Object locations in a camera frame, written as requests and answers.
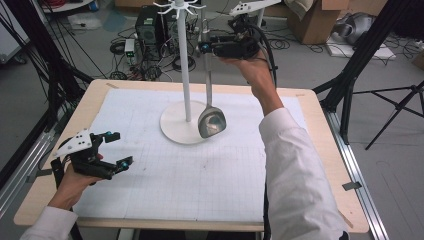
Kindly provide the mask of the person's right hand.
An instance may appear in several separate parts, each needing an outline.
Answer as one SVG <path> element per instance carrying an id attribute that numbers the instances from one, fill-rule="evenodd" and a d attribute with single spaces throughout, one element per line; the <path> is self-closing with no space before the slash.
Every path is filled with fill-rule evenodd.
<path id="1" fill-rule="evenodd" d="M 249 59 L 221 58 L 221 61 L 239 69 L 255 97 L 262 99 L 276 95 L 268 63 L 261 51 Z"/>

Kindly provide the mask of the large cardboard box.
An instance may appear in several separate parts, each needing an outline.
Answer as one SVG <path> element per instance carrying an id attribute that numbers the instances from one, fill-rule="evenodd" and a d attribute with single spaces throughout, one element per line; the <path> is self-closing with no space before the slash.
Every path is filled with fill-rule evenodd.
<path id="1" fill-rule="evenodd" d="M 340 12 L 345 10 L 348 4 L 349 0 L 315 0 L 302 20 L 289 9 L 287 25 L 303 44 L 325 43 Z"/>

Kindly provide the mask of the metal ladle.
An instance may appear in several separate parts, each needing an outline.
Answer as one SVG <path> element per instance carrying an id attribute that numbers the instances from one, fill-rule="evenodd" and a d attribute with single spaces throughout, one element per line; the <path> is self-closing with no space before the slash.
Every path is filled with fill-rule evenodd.
<path id="1" fill-rule="evenodd" d="M 212 68 L 211 53 L 204 55 L 206 108 L 198 118 L 198 130 L 202 138 L 214 136 L 226 129 L 226 118 L 223 111 L 212 105 Z"/>

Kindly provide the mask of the black frame post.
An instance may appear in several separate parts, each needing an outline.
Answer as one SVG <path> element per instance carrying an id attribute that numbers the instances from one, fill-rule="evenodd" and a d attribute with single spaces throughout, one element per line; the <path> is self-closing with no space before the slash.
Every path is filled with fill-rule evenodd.
<path id="1" fill-rule="evenodd" d="M 357 48 L 370 47 L 375 50 L 379 47 L 414 1 L 388 0 Z M 338 104 L 343 102 L 339 133 L 346 144 L 349 144 L 348 130 L 354 85 L 371 59 L 372 54 L 360 56 L 359 53 L 356 53 L 335 78 L 313 89 L 316 94 L 329 91 L 326 97 L 320 101 L 321 107 L 328 112 L 335 113 Z"/>
<path id="2" fill-rule="evenodd" d="M 46 68 L 32 60 L 41 80 L 48 84 L 48 110 L 46 127 L 51 129 L 58 122 L 58 111 L 64 102 L 75 103 L 85 93 L 77 79 L 91 83 L 93 78 L 73 67 L 61 55 L 59 49 L 42 23 L 31 0 L 3 0 L 30 42 L 44 61 Z"/>

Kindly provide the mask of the grey plastic device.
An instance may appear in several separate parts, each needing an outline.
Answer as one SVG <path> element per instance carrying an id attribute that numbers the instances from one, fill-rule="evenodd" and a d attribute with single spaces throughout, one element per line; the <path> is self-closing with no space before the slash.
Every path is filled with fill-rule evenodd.
<path id="1" fill-rule="evenodd" d="M 362 35 L 370 30 L 374 22 L 375 17 L 367 13 L 347 13 L 336 21 L 332 32 L 350 45 L 355 45 Z"/>

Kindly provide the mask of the white flat board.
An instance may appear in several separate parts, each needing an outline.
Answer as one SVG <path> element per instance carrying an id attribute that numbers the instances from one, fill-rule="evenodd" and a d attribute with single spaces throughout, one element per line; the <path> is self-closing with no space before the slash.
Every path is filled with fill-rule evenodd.
<path id="1" fill-rule="evenodd" d="M 360 56 L 370 56 L 372 54 L 372 58 L 375 60 L 396 59 L 396 55 L 385 44 L 381 44 L 375 50 L 370 47 L 365 47 L 364 49 L 360 47 L 354 48 L 353 45 L 350 45 L 345 40 L 330 36 L 325 46 L 331 57 L 351 58 L 356 53 L 359 53 Z"/>

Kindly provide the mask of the black tripod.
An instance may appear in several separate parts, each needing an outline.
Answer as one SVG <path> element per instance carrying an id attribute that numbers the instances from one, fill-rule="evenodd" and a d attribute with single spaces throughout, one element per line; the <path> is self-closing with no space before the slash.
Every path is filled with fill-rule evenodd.
<path id="1" fill-rule="evenodd" d="M 383 96 L 383 93 L 386 93 L 386 92 L 396 92 L 396 91 L 403 91 L 403 90 L 408 90 L 409 93 L 399 101 L 394 101 L 392 99 L 389 99 L 386 96 Z M 385 89 L 373 89 L 373 90 L 365 90 L 365 91 L 354 92 L 354 95 L 358 95 L 358 94 L 372 94 L 372 95 L 382 99 L 383 101 L 391 104 L 394 107 L 394 111 L 389 116 L 388 120 L 385 122 L 385 124 L 382 126 L 382 128 L 377 132 L 377 134 L 373 137 L 373 139 L 365 147 L 366 150 L 369 150 L 375 144 L 375 142 L 380 138 L 380 136 L 384 133 L 384 131 L 392 124 L 392 122 L 395 120 L 395 118 L 402 111 L 409 112 L 409 113 L 411 113 L 415 116 L 418 116 L 418 117 L 424 119 L 424 80 L 422 80 L 418 85 L 410 85 L 410 86 L 395 87 L 395 88 L 385 88 Z M 420 102 L 420 106 L 421 106 L 420 112 L 413 110 L 413 109 L 408 107 L 408 103 L 415 96 L 419 97 L 419 102 Z"/>

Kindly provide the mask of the white grid mat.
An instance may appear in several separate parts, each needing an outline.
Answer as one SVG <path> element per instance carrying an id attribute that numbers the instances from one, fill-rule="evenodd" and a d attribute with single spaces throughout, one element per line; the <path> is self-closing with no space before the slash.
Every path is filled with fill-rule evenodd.
<path id="1" fill-rule="evenodd" d="M 250 94 L 219 94 L 226 129 L 194 145 L 169 140 L 160 129 L 173 91 L 111 89 L 91 132 L 117 132 L 104 143 L 105 161 L 130 156 L 130 168 L 86 190 L 75 206 L 81 217 L 259 222 L 263 215 L 265 153 L 258 125 L 263 115 Z"/>

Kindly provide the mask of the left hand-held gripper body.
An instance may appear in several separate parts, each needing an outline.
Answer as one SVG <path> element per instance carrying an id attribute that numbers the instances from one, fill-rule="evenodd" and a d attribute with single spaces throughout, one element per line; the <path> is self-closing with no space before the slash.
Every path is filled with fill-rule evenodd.
<path id="1" fill-rule="evenodd" d="M 88 129 L 78 132 L 59 145 L 54 157 L 68 156 L 76 173 L 110 180 L 116 174 L 115 164 L 103 162 L 98 156 L 99 144 Z"/>

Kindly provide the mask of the person's left hand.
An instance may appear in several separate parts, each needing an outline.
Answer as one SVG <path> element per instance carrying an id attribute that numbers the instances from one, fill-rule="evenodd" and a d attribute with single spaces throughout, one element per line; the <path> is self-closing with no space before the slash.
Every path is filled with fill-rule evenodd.
<path id="1" fill-rule="evenodd" d="M 101 181 L 101 178 L 76 173 L 73 165 L 69 164 L 65 175 L 56 193 L 48 203 L 48 206 L 63 210 L 70 210 L 79 201 L 84 190 L 98 181 Z"/>

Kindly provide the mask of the white round table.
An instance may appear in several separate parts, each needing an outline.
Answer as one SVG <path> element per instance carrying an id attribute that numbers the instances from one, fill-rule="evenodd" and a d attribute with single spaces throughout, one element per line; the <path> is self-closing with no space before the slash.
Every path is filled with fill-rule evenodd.
<path id="1" fill-rule="evenodd" d="M 94 0 L 81 0 L 80 2 L 72 2 L 71 0 L 63 0 L 64 3 L 60 3 L 59 5 L 50 5 L 47 3 L 41 4 L 41 9 L 44 13 L 59 13 L 66 12 L 71 10 L 76 10 L 82 7 L 88 7 L 91 2 Z"/>

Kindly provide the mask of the aluminium rail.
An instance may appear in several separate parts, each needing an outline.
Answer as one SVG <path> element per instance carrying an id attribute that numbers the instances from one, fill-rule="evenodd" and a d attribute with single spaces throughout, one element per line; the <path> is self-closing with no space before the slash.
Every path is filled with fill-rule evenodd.
<path id="1" fill-rule="evenodd" d="M 390 240 L 378 210 L 374 204 L 367 183 L 363 177 L 361 169 L 357 163 L 353 150 L 349 144 L 346 144 L 339 133 L 340 120 L 336 113 L 325 111 L 324 115 L 330 126 L 333 137 L 341 153 L 343 162 L 347 169 L 352 189 L 355 191 L 361 209 L 367 220 L 367 224 L 374 240 Z"/>
<path id="2" fill-rule="evenodd" d="M 37 139 L 23 151 L 21 162 L 12 172 L 3 188 L 0 190 L 0 219 L 4 217 L 17 195 L 31 177 L 40 160 L 43 159 L 55 139 L 55 133 L 42 132 Z"/>

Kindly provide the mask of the black computer tower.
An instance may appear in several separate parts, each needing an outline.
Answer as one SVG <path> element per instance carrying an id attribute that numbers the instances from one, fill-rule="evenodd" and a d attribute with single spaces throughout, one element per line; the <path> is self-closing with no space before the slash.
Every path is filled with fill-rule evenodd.
<path id="1" fill-rule="evenodd" d="M 159 60 L 160 48 L 166 41 L 164 16 L 155 5 L 143 5 L 135 24 L 144 59 Z"/>

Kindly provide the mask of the white hook stand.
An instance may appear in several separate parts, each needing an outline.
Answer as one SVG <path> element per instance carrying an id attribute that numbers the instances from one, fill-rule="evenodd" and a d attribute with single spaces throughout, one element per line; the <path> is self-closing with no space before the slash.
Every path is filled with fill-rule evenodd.
<path id="1" fill-rule="evenodd" d="M 190 79 L 188 67 L 186 15 L 193 15 L 192 9 L 203 9 L 205 5 L 197 5 L 199 0 L 168 0 L 167 4 L 156 6 L 164 8 L 162 15 L 175 11 L 178 30 L 179 56 L 181 63 L 181 77 L 183 100 L 169 105 L 160 117 L 160 127 L 163 134 L 173 142 L 179 144 L 198 144 L 203 141 L 194 120 L 206 107 L 204 103 L 192 101 L 190 98 Z"/>

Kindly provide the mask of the beige cloth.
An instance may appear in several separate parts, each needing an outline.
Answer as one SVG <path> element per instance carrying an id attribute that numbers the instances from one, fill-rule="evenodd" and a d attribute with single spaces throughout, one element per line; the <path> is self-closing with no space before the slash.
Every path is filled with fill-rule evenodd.
<path id="1" fill-rule="evenodd" d="M 312 8 L 315 0 L 284 0 L 286 6 L 293 11 L 300 20 Z"/>

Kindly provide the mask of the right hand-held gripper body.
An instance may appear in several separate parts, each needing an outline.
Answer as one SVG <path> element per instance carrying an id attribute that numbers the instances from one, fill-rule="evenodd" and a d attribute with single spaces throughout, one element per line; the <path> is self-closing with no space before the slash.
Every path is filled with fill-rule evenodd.
<path id="1" fill-rule="evenodd" d="M 258 11 L 280 2 L 281 0 L 239 2 L 230 10 L 232 19 L 228 21 L 228 25 L 233 33 L 219 36 L 219 41 L 212 43 L 212 53 L 218 57 L 236 59 L 248 59 L 256 55 L 260 44 L 265 43 L 265 34 L 257 26 Z"/>

